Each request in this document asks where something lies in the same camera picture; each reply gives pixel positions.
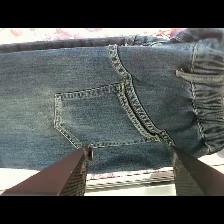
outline denim fabric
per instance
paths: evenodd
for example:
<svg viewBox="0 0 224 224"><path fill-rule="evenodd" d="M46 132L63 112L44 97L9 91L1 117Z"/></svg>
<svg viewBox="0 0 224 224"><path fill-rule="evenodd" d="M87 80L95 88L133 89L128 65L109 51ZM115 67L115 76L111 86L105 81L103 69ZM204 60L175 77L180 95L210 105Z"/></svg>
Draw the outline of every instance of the denim fabric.
<svg viewBox="0 0 224 224"><path fill-rule="evenodd" d="M0 167L41 170L86 144L89 173L223 149L223 34L0 46Z"/></svg>

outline jeans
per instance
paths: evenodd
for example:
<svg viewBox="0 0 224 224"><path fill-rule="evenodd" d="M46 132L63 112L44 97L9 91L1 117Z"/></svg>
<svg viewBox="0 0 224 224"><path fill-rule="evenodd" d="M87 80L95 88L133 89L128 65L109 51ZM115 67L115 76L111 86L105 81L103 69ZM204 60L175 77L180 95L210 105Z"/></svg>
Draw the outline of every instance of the jeans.
<svg viewBox="0 0 224 224"><path fill-rule="evenodd" d="M223 29L0 46L0 167L41 170L82 145L89 173L171 166L224 147Z"/></svg>

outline back pocket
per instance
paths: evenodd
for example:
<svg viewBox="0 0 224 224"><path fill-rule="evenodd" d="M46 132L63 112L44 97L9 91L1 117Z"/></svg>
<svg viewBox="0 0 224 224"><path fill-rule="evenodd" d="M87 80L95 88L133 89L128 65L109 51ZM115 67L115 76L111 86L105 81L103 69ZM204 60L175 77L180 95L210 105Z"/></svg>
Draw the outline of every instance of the back pocket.
<svg viewBox="0 0 224 224"><path fill-rule="evenodd" d="M160 141L132 110L124 83L55 95L55 128L76 148Z"/></svg>

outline dark pointed object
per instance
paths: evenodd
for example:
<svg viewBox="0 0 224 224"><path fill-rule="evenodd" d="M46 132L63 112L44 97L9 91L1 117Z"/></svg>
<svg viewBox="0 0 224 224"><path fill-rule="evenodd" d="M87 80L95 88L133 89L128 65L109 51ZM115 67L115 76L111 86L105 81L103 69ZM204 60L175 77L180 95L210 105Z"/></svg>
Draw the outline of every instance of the dark pointed object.
<svg viewBox="0 0 224 224"><path fill-rule="evenodd" d="M224 196L224 174L173 146L178 196Z"/></svg>
<svg viewBox="0 0 224 224"><path fill-rule="evenodd" d="M91 153L88 147L80 148L6 190L2 196L83 196L86 187L88 156Z"/></svg>

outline blue denim jeans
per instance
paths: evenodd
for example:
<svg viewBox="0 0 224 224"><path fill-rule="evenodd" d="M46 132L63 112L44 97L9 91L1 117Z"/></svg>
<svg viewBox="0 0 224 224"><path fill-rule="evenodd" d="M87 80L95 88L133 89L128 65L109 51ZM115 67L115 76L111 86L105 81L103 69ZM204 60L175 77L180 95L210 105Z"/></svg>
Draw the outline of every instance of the blue denim jeans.
<svg viewBox="0 0 224 224"><path fill-rule="evenodd" d="M89 173L171 166L224 147L223 29L0 46L0 167L41 170L82 145Z"/></svg>

